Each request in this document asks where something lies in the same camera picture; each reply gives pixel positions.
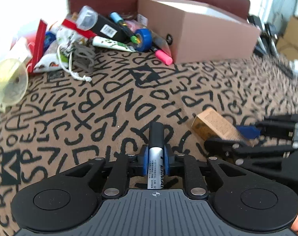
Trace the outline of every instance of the carpet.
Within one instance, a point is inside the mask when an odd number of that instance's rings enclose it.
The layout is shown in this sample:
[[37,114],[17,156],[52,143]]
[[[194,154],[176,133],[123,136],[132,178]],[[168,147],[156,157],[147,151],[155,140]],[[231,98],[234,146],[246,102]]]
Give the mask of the carpet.
[[30,77],[23,100],[0,113],[1,236],[19,229],[10,210],[17,191],[96,156],[137,154],[150,121],[164,123],[174,153],[205,160],[191,124],[206,108],[233,124],[298,113],[298,79],[272,59],[165,66],[151,53],[99,50],[95,61],[89,83],[64,71]]

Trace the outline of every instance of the cardboard box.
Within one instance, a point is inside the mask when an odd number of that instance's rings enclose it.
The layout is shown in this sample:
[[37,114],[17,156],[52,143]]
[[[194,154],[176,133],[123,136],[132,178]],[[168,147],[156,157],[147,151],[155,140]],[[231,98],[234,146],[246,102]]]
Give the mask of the cardboard box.
[[279,53],[284,54],[289,61],[298,59],[298,48],[282,37],[280,37],[277,42],[277,50]]
[[227,11],[189,0],[138,0],[147,27],[172,37],[174,63],[249,58],[260,30]]
[[241,133],[212,108],[207,108],[195,117],[192,129],[203,139],[218,136],[226,140],[248,143]]
[[277,42],[277,50],[288,60],[298,59],[298,18],[291,17],[283,38]]

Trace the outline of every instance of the metal screw head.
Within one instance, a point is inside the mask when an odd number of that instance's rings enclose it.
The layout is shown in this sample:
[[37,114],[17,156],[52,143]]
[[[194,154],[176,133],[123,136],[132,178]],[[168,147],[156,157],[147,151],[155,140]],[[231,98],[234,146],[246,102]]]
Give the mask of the metal screw head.
[[104,190],[104,194],[107,196],[115,196],[119,194],[119,190],[116,188],[108,188]]
[[235,161],[235,165],[240,166],[240,165],[243,164],[243,162],[244,162],[243,159],[237,159],[237,160]]
[[201,195],[204,195],[205,193],[206,193],[206,190],[200,187],[196,187],[191,190],[191,194],[193,195],[201,196]]
[[232,146],[233,149],[237,149],[237,148],[239,148],[239,147],[240,147],[239,144],[233,144],[233,146]]
[[283,153],[283,158],[288,158],[289,155],[290,155],[290,152],[284,152],[284,153]]
[[292,148],[293,148],[293,149],[298,149],[298,141],[294,141],[294,142],[292,143]]

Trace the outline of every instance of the blue object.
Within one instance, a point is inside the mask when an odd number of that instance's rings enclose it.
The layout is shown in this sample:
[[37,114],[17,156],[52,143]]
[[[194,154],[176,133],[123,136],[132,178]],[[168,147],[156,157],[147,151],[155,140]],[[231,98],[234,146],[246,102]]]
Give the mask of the blue object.
[[148,162],[149,162],[149,149],[148,149],[148,146],[146,147],[146,150],[145,150],[145,155],[144,155],[144,165],[142,167],[142,173],[144,176],[147,176],[148,175]]
[[45,53],[47,51],[47,49],[49,48],[49,46],[52,44],[52,42],[54,42],[56,40],[56,35],[53,34],[50,31],[47,31],[45,33],[45,39],[44,39],[44,46],[43,46],[43,53]]
[[168,160],[168,150],[166,146],[164,146],[164,170],[165,170],[165,174],[169,176],[170,168],[169,168],[169,160]]
[[152,46],[152,36],[150,31],[147,28],[138,29],[136,30],[135,35],[140,40],[140,43],[137,44],[136,50],[139,52],[146,52],[150,50]]
[[112,12],[110,14],[110,18],[115,22],[117,23],[118,21],[120,20],[123,20],[123,18],[117,13],[117,12]]
[[235,126],[236,129],[247,139],[255,139],[260,136],[260,130],[255,126]]

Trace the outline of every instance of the silver marker barrel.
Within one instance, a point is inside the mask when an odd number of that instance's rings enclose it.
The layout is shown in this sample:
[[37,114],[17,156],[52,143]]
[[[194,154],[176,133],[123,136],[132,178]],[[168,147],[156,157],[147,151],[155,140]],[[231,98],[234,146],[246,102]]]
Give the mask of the silver marker barrel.
[[162,189],[164,176],[164,125],[151,122],[149,129],[148,189]]

